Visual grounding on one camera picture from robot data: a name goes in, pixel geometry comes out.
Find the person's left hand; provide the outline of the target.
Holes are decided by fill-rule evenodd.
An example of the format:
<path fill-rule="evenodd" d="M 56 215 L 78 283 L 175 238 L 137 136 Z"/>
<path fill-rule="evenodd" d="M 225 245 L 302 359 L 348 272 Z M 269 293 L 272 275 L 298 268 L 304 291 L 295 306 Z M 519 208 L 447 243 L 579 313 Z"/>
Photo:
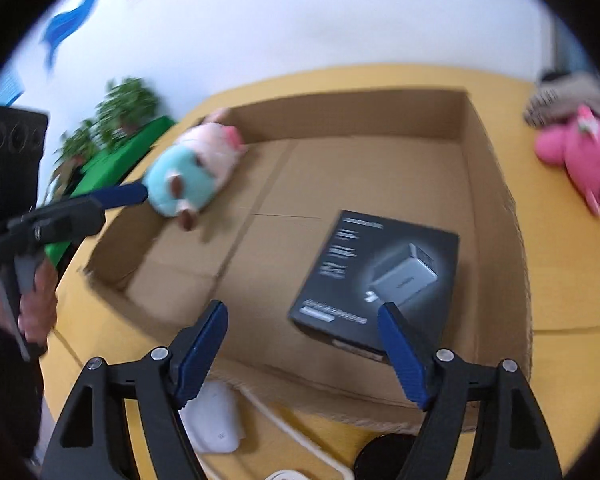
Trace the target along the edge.
<path fill-rule="evenodd" d="M 4 307 L 0 289 L 0 327 L 9 335 L 20 333 L 29 344 L 44 346 L 57 322 L 56 286 L 58 275 L 53 263 L 47 258 L 38 266 L 34 277 L 34 287 L 20 299 L 18 330 L 12 327 Z"/>

